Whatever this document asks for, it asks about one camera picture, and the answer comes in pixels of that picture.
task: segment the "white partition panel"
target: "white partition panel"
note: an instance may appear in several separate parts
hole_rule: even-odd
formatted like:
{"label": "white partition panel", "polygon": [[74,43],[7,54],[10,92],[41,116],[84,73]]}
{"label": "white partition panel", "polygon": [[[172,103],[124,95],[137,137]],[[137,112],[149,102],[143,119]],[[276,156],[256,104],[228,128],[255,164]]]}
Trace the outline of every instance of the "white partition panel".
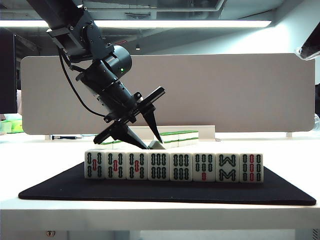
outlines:
{"label": "white partition panel", "polygon": [[[134,55],[121,81],[146,97],[158,86],[158,125],[215,125],[217,132],[296,132],[314,124],[315,62],[294,54]],[[84,102],[107,114],[76,82]],[[21,62],[23,129],[28,134],[99,133],[107,125],[82,107],[57,56]],[[140,116],[135,125],[146,125]]]}

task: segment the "row of mahjong tiles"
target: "row of mahjong tiles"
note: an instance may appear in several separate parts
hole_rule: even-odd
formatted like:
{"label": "row of mahjong tiles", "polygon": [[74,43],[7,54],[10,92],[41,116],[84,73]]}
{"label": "row of mahjong tiles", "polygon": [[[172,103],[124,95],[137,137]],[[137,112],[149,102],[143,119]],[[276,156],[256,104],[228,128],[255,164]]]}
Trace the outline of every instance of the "row of mahjong tiles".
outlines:
{"label": "row of mahjong tiles", "polygon": [[86,179],[263,183],[263,155],[170,150],[85,152]]}

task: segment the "black mat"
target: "black mat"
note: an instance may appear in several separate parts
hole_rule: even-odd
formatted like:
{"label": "black mat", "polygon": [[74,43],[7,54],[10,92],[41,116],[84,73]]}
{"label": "black mat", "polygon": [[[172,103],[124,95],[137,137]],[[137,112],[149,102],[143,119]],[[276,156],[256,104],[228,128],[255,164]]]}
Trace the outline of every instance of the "black mat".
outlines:
{"label": "black mat", "polygon": [[80,163],[19,193],[29,200],[144,201],[312,206],[316,200],[264,168],[264,183],[93,180]]}

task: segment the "stacked mahjong tiles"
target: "stacked mahjong tiles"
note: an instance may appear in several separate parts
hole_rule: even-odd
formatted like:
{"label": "stacked mahjong tiles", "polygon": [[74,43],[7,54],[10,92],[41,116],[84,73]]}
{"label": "stacked mahjong tiles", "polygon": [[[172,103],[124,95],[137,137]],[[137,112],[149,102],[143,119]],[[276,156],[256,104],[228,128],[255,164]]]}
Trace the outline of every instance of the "stacked mahjong tiles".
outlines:
{"label": "stacked mahjong tiles", "polygon": [[161,132],[160,136],[163,143],[160,143],[156,137],[148,146],[150,149],[171,149],[176,147],[185,147],[199,142],[199,131],[182,130]]}
{"label": "stacked mahjong tiles", "polygon": [[263,155],[171,150],[85,152],[86,179],[263,183]]}

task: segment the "computer monitor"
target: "computer monitor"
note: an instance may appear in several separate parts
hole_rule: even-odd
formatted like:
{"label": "computer monitor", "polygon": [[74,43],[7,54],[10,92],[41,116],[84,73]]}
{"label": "computer monitor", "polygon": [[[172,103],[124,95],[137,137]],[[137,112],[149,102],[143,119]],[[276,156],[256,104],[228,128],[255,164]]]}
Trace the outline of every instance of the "computer monitor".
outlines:
{"label": "computer monitor", "polygon": [[16,40],[0,27],[0,114],[17,112]]}

